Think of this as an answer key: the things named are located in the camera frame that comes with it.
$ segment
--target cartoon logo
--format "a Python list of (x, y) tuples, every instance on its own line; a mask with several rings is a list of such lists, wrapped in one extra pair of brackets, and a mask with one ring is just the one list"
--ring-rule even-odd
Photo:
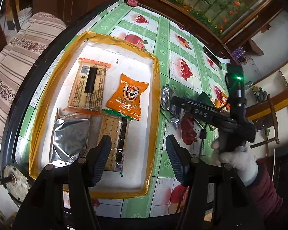
[(123, 95), (124, 99), (129, 102), (134, 102), (139, 94), (139, 88), (136, 86), (125, 85)]

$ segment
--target cracker package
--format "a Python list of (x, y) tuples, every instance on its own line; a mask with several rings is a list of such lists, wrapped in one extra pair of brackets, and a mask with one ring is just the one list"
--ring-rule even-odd
[(100, 115), (106, 69), (111, 64), (84, 58), (79, 58), (79, 62), (80, 67), (65, 110)]
[(149, 83), (143, 83), (121, 74), (117, 91), (108, 100), (106, 106), (136, 120), (141, 118), (140, 96)]
[(124, 161), (124, 147), (126, 144), (129, 120), (126, 117), (103, 115), (98, 142), (103, 135), (111, 137), (111, 151), (105, 170), (122, 172)]

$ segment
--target white glove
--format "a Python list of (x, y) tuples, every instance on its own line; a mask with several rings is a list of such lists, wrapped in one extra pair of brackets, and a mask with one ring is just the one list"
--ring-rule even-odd
[(252, 155), (251, 148), (248, 143), (245, 146), (240, 146), (232, 152), (219, 152), (219, 140), (216, 139), (211, 144), (214, 149), (213, 160), (218, 166), (221, 163), (229, 163), (237, 169), (238, 176), (245, 186), (250, 185), (256, 178), (258, 173), (258, 166), (256, 157)]

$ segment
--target table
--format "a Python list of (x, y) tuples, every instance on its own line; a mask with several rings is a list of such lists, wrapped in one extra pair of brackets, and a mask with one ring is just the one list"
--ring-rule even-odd
[[(68, 48), (69, 44), (86, 30), (121, 37), (140, 48), (154, 53), (159, 58), (161, 86), (169, 84), (180, 97), (196, 99), (202, 92), (217, 98), (216, 87), (228, 96), (224, 76), (226, 65), (220, 70), (202, 51), (203, 44), (189, 32), (143, 7), (132, 8), (119, 0), (90, 20), (64, 47), (53, 61), (38, 85), (23, 118), (18, 135), (15, 161), (18, 164), (28, 162), (31, 129), (39, 105), (39, 98), (47, 84), (54, 67)], [(181, 76), (181, 61), (184, 60), (193, 76), (185, 80)], [(165, 138), (175, 135), (180, 146), (186, 147), (191, 155), (199, 155), (200, 140), (185, 145), (180, 130), (169, 124), (160, 113), (159, 130), (156, 145), (155, 164), (151, 186), (146, 196), (124, 200), (101, 200), (95, 207), (97, 215), (106, 217), (140, 218), (154, 217), (174, 213), (170, 204), (172, 190), (179, 184), (176, 180), (165, 148)], [(202, 159), (210, 161), (211, 142), (218, 136), (217, 130), (207, 132), (203, 142)]]

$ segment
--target orange candy wrapper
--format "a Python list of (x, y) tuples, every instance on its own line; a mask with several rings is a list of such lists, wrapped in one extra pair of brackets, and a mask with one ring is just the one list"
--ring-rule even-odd
[(121, 74), (121, 83), (117, 91), (108, 100), (106, 106), (136, 120), (141, 118), (140, 96), (149, 83), (143, 83)]

